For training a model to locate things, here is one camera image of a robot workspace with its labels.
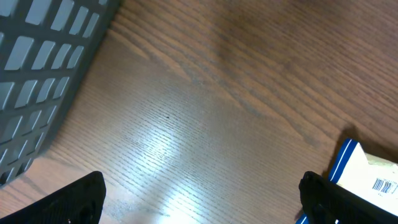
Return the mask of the yellow chips bag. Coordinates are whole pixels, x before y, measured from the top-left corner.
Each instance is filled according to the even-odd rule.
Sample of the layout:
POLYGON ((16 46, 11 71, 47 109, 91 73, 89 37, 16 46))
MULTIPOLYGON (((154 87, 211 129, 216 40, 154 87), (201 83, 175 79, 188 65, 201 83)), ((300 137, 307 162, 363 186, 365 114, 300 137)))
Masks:
POLYGON ((397 216, 397 164, 368 154, 346 139, 324 178, 397 216))

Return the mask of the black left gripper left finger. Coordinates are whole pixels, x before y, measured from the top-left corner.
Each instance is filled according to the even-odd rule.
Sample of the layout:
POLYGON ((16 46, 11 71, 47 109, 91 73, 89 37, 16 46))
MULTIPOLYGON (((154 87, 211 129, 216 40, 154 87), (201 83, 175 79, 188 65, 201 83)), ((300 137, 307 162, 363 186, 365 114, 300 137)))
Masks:
POLYGON ((103 174, 94 171, 1 218, 1 224, 98 224, 105 196, 103 174))

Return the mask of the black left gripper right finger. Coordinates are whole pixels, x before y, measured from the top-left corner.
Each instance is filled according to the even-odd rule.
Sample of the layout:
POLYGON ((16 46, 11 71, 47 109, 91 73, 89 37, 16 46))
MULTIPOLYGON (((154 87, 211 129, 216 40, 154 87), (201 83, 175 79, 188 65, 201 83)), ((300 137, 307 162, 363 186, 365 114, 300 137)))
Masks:
POLYGON ((304 173, 299 190, 303 214, 298 224, 397 223, 397 216, 312 171, 304 173))

